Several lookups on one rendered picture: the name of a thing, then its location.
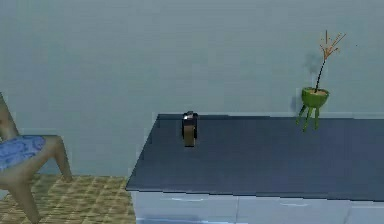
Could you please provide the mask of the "dark-topped white chest of drawers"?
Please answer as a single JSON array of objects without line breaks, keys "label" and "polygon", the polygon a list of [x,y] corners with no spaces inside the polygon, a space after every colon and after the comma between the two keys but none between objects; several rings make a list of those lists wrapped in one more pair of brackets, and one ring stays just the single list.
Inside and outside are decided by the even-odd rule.
[{"label": "dark-topped white chest of drawers", "polygon": [[384,224],[384,120],[158,115],[126,189],[138,224]]}]

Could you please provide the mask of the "house plant in green pot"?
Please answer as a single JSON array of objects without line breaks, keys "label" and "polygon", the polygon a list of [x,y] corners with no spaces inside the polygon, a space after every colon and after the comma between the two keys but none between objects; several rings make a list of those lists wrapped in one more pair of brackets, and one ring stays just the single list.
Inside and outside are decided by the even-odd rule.
[{"label": "house plant in green pot", "polygon": [[325,36],[321,38],[321,43],[319,46],[322,52],[322,62],[319,72],[316,76],[315,86],[304,87],[301,90],[302,106],[296,117],[296,124],[299,125],[303,115],[305,115],[305,120],[302,127],[303,132],[307,130],[311,118],[314,119],[314,129],[317,130],[319,128],[320,109],[327,102],[330,95],[328,90],[322,89],[320,87],[323,70],[329,57],[334,52],[339,51],[338,44],[345,38],[345,36],[345,33],[338,33],[334,38],[332,38],[328,34],[328,31],[325,31]]}]

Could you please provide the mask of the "wooden chair with blue cushion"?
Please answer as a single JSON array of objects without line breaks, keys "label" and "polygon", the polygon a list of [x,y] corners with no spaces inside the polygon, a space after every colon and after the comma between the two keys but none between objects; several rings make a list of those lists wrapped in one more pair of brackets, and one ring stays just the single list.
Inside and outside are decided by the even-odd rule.
[{"label": "wooden chair with blue cushion", "polygon": [[0,92],[0,189],[7,190],[32,224],[41,220],[31,192],[35,173],[54,158],[65,181],[73,179],[65,145],[58,135],[21,135]]}]

